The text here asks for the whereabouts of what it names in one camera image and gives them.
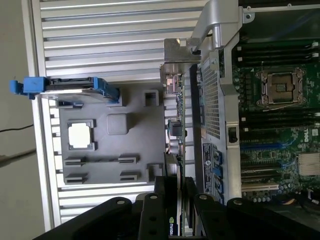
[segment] cpu socket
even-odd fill
[[[267,69],[256,74],[261,79],[261,100],[257,105],[274,109],[302,104],[304,72],[296,69]]]

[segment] ribbed metal panel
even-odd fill
[[[207,0],[57,0],[32,2],[38,72],[47,77],[97,76],[108,82],[158,82],[164,39],[191,36]],[[186,174],[194,177],[190,87],[186,90]],[[116,196],[132,201],[153,185],[65,185],[59,111],[42,99],[50,183],[49,216],[56,227]],[[164,96],[165,120],[176,116],[173,96]]]
[[[163,40],[185,39],[206,0],[60,0],[40,3],[51,77],[158,81]]]

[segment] white wall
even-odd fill
[[[28,75],[21,0],[1,0],[0,130],[33,123],[31,102],[9,92]],[[34,129],[0,133],[0,155],[35,148]],[[44,232],[36,156],[0,168],[0,239],[28,240]]]

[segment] capacitor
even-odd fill
[[[176,155],[180,154],[179,140],[177,139],[170,140],[170,153],[176,154]]]

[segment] wire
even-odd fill
[[[15,161],[18,161],[20,159],[30,157],[36,153],[37,153],[37,150],[34,148],[34,149],[23,151],[23,152],[20,152],[20,153],[11,155],[11,156],[0,156],[0,168],[4,167],[6,165],[9,165]]]
[[[8,129],[3,129],[3,130],[0,130],[0,133],[9,132],[9,131],[20,131],[20,130],[24,130],[24,129],[31,128],[31,127],[33,127],[33,126],[34,126],[34,125],[31,124],[31,125],[24,126],[24,127],[20,127],[20,128],[8,128]]]
[[[287,201],[287,202],[285,202],[285,203],[282,203],[282,205],[290,205],[290,204],[293,204],[294,202],[295,202],[295,200],[296,199],[291,199],[291,200],[289,200],[289,201]]]

